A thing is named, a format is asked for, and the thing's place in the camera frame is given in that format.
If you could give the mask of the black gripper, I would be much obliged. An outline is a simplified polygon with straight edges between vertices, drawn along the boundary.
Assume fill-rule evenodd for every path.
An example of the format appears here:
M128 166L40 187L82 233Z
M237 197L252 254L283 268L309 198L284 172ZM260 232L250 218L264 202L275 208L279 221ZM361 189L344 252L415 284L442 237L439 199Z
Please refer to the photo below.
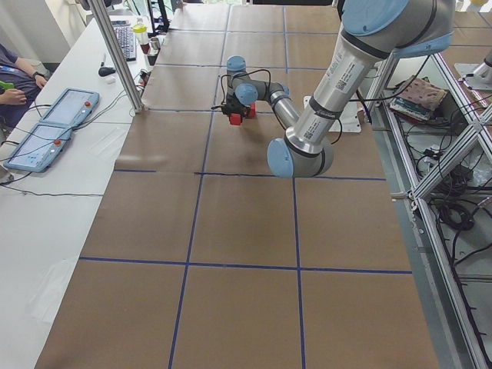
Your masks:
M248 106L243 105L235 94L226 94L224 103L224 114L230 116L231 114L240 115L242 118L246 118L248 115Z

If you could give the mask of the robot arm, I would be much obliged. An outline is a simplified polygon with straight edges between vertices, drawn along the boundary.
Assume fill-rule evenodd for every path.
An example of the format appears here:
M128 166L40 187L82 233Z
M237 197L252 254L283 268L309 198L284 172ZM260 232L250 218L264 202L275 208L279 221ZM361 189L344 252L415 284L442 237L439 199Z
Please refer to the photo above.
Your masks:
M446 49L453 34L452 1L345 1L331 64L303 111L280 83L254 80L241 56L227 61L227 87L220 108L233 125L266 101L286 128L268 146L268 165L279 178L309 178L326 172L334 152L331 126L375 63L390 55L412 58Z

